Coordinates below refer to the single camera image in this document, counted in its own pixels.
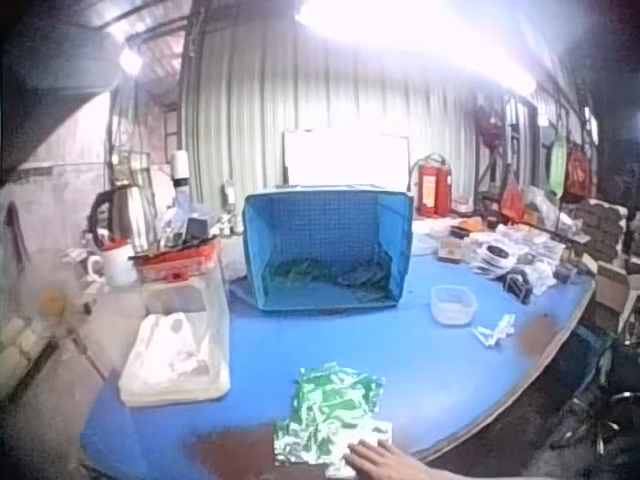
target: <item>red bag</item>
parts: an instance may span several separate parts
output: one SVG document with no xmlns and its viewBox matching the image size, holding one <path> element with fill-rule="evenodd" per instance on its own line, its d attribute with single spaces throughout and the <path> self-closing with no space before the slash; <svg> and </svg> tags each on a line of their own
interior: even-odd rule
<svg viewBox="0 0 640 480">
<path fill-rule="evenodd" d="M 589 159 L 582 147 L 574 146 L 567 159 L 567 174 L 564 180 L 564 202 L 577 203 L 589 197 L 591 192 L 591 169 Z"/>
<path fill-rule="evenodd" d="M 509 173 L 507 187 L 500 201 L 500 213 L 514 223 L 521 222 L 524 217 L 524 196 L 513 172 Z"/>
</svg>

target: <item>electric kettle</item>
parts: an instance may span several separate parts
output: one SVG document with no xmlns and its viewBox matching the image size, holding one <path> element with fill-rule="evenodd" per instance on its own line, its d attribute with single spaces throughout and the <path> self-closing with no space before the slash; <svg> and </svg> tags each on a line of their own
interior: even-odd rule
<svg viewBox="0 0 640 480">
<path fill-rule="evenodd" d="M 87 223 L 99 249 L 105 246 L 103 238 L 98 235 L 98 210 L 103 205 L 108 206 L 106 228 L 111 236 L 131 242 L 135 253 L 145 252 L 155 246 L 158 240 L 155 213 L 145 190 L 127 184 L 96 196 Z"/>
</svg>

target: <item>clear plastic container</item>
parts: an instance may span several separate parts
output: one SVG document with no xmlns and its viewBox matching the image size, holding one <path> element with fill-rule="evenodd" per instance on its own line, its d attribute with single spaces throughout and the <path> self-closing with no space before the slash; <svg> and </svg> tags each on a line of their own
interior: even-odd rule
<svg viewBox="0 0 640 480">
<path fill-rule="evenodd" d="M 139 407 L 211 400 L 224 395 L 230 388 L 229 307 L 219 263 L 216 262 L 206 275 L 180 283 L 145 284 L 142 289 L 150 315 L 141 325 L 118 383 L 122 402 L 129 407 Z M 166 335 L 166 325 L 163 326 L 157 318 L 175 314 L 184 315 L 181 322 L 186 322 L 186 325 L 181 323 L 176 330 L 174 325 L 170 328 L 174 333 L 182 332 L 184 328 L 184 339 Z M 161 341 L 160 338 L 165 342 L 171 338 L 173 343 L 167 344 L 167 351 L 178 351 L 175 342 L 181 340 L 197 353 L 189 358 L 190 365 L 194 367 L 189 373 L 178 371 L 178 366 L 174 366 L 173 376 L 160 378 L 159 374 L 149 374 L 154 372 L 146 367 L 153 362 L 145 361 L 145 358 L 156 358 L 148 356 L 157 353 L 155 343 Z M 189 364 L 184 352 L 177 355 L 172 359 L 183 360 L 180 368 Z"/>
<path fill-rule="evenodd" d="M 478 308 L 468 288 L 443 285 L 431 289 L 431 313 L 443 325 L 466 325 Z"/>
</svg>

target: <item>white mug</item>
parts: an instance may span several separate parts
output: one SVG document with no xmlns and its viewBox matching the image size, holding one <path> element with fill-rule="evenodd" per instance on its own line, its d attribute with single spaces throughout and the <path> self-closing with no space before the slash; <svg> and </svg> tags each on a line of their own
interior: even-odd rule
<svg viewBox="0 0 640 480">
<path fill-rule="evenodd" d="M 87 259 L 87 276 L 95 282 L 106 282 L 112 287 L 125 287 L 138 280 L 138 272 L 133 261 L 133 247 L 130 243 L 112 248 L 107 247 L 100 255 L 92 255 Z M 98 275 L 96 269 L 102 266 L 104 276 Z"/>
</svg>

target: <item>blue fabric storage box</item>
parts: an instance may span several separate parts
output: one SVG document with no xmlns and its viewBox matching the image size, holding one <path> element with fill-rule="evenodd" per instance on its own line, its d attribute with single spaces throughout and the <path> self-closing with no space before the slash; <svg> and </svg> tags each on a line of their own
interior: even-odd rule
<svg viewBox="0 0 640 480">
<path fill-rule="evenodd" d="M 249 195 L 247 271 L 261 310 L 396 305 L 411 257 L 413 200 L 375 187 L 289 187 Z"/>
</svg>

